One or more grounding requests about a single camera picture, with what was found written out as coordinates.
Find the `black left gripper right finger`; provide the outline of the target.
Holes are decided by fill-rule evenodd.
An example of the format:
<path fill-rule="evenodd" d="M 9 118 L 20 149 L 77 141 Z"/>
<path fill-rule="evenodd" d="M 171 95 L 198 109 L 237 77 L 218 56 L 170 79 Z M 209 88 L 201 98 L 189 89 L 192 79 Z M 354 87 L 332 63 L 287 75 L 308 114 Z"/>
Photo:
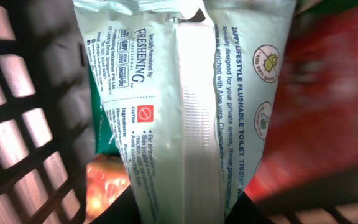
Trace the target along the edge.
<path fill-rule="evenodd" d="M 225 224 L 273 224 L 273 221 L 267 218 L 243 192 L 226 217 Z"/>

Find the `mint green wipes pack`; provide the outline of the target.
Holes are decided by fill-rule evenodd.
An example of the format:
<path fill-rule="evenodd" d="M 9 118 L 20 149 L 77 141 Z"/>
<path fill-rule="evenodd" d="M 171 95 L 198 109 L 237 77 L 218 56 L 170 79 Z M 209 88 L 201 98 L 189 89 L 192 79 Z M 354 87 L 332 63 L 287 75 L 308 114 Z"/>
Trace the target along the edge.
<path fill-rule="evenodd" d="M 142 223 L 223 223 L 260 164 L 295 1 L 75 1 Z"/>

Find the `green white gloves package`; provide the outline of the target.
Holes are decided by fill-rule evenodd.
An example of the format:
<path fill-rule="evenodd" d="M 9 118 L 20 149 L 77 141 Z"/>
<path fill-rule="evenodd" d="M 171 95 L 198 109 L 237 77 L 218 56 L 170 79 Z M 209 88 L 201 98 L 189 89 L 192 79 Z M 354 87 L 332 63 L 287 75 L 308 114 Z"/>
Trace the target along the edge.
<path fill-rule="evenodd" d="M 101 97 L 98 93 L 98 89 L 90 66 L 88 66 L 88 71 L 91 90 L 91 107 L 93 114 L 96 153 L 109 156 L 119 156 L 119 149 L 116 147 L 116 141 L 111 131 L 106 113 L 101 104 Z"/>

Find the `orange small box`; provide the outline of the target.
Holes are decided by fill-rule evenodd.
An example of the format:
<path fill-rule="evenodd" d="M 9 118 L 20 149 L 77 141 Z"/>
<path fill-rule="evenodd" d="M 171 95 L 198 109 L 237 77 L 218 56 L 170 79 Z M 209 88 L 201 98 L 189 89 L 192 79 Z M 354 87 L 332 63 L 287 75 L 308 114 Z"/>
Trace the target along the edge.
<path fill-rule="evenodd" d="M 97 154 L 86 165 L 86 221 L 105 212 L 130 185 L 119 156 Z"/>

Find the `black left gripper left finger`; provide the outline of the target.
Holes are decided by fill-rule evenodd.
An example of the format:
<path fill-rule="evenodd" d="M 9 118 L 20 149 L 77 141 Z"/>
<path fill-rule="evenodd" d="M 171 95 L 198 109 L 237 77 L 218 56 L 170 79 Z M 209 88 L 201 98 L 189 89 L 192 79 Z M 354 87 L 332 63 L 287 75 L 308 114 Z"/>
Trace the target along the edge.
<path fill-rule="evenodd" d="M 138 206 L 128 186 L 122 194 L 91 224 L 141 224 Z"/>

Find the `red snack bag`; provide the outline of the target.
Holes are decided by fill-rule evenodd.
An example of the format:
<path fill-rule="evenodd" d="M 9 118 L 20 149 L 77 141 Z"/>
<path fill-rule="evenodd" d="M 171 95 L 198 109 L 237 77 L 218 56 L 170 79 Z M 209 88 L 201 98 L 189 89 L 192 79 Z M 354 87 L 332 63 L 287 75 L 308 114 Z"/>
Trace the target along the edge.
<path fill-rule="evenodd" d="M 300 1 L 255 201 L 358 164 L 358 0 Z"/>

